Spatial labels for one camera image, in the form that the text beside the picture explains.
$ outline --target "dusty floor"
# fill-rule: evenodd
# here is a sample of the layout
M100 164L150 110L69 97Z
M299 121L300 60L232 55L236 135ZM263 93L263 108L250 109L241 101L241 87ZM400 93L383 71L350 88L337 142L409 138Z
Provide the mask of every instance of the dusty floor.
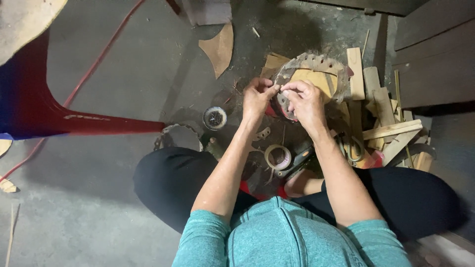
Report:
M135 1L69 1L50 32L48 85L62 103L109 40ZM144 120L182 123L204 133L203 111L219 105L228 125L215 132L226 146L240 118L234 91L258 76L265 55L295 57L308 50L346 63L346 48L363 47L369 67L380 15L321 4L245 0L233 5L234 51L227 71L214 78L199 39L222 26L192 28L162 0L148 0L130 19L71 108ZM255 27L261 38L252 31ZM298 145L298 126L286 125L285 144ZM279 142L284 123L266 119L266 142ZM133 193L137 162L153 149L156 134L49 139L41 152L11 175L21 188L0 194L0 262L9 236L10 204L21 203L10 266L169 266L180 235L154 217ZM25 157L36 140L14 142L0 173ZM259 170L255 176L269 177Z

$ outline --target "long-sleeve shirt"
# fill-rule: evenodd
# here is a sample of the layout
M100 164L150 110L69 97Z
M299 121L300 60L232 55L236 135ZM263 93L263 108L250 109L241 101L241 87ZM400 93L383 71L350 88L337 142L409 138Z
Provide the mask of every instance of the long-sleeve shirt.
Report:
M411 267L406 252L383 220L343 230L302 206L273 197L231 224L205 210L191 213L174 267L325 266Z

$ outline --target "fabric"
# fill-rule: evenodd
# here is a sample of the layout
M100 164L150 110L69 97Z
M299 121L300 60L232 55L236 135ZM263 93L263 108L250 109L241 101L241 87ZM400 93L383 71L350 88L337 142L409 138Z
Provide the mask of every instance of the fabric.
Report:
M192 212L172 266L411 264L383 220L360 221L340 231L300 205L274 197L234 216L231 227L209 211Z
M217 163L208 152L160 149L139 162L133 177L134 190L158 218L182 233L195 198ZM355 171L399 240L445 232L465 221L459 198L435 175L398 167ZM322 190L292 201L335 225L325 185ZM255 203L256 198L239 192L234 214L241 214Z

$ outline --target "tape roll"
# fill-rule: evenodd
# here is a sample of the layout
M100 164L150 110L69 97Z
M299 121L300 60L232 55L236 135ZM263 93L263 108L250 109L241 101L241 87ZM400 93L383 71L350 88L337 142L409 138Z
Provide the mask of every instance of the tape roll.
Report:
M271 152L275 149L282 149L284 150L284 153L285 153L284 161L282 161L281 163L277 165L273 165L269 160L269 157L272 157ZM280 171L287 168L290 165L290 161L292 160L292 155L290 154L290 151L286 147L281 146L279 144L273 144L273 145L270 145L264 152L264 159L266 160L269 167L271 167L274 170Z

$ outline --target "small bowl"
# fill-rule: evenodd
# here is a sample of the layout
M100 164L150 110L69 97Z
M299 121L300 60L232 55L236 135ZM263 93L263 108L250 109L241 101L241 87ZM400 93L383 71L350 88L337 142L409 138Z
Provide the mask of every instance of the small bowl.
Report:
M218 106L209 107L203 113L203 123L208 129L212 131L222 129L227 122L228 115L226 114L224 109Z

